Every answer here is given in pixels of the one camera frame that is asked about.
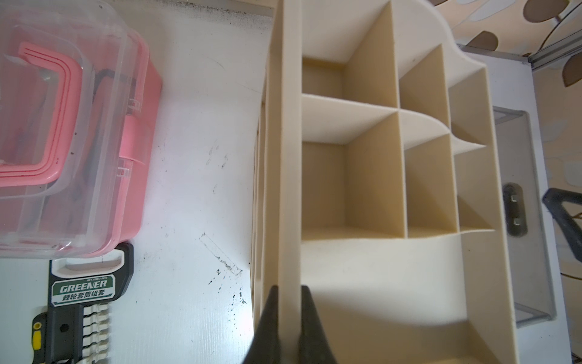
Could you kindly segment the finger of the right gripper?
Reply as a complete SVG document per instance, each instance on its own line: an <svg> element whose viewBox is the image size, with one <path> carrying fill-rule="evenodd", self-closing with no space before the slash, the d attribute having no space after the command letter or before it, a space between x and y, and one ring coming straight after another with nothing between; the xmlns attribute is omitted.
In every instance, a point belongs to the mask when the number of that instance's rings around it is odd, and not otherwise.
<svg viewBox="0 0 582 364"><path fill-rule="evenodd" d="M581 194L550 188L545 192L542 202L561 228L575 259L581 262L581 227L563 207L563 203L573 203L580 206Z"/></svg>

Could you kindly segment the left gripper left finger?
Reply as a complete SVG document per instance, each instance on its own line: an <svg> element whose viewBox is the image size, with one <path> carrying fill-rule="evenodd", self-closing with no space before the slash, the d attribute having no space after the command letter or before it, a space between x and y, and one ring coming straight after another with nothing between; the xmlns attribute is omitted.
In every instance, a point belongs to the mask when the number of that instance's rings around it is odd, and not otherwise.
<svg viewBox="0 0 582 364"><path fill-rule="evenodd" d="M253 341L242 364L280 364L277 285L271 287Z"/></svg>

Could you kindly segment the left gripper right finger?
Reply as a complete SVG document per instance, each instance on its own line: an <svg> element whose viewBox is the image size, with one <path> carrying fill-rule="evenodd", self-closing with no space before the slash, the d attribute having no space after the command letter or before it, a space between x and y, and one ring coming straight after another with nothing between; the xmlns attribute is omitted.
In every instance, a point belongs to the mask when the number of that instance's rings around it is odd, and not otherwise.
<svg viewBox="0 0 582 364"><path fill-rule="evenodd" d="M299 363L337 364L321 324L315 301L308 286L301 287L302 312L299 337Z"/></svg>

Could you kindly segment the beige drawer organizer cabinet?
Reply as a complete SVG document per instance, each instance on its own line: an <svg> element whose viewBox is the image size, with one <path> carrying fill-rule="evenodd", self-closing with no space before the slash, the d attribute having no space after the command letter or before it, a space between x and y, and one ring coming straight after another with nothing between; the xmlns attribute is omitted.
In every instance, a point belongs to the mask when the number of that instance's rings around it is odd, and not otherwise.
<svg viewBox="0 0 582 364"><path fill-rule="evenodd" d="M337 363L517 363L487 67L428 1L279 1L253 181L257 329L309 287Z"/></svg>

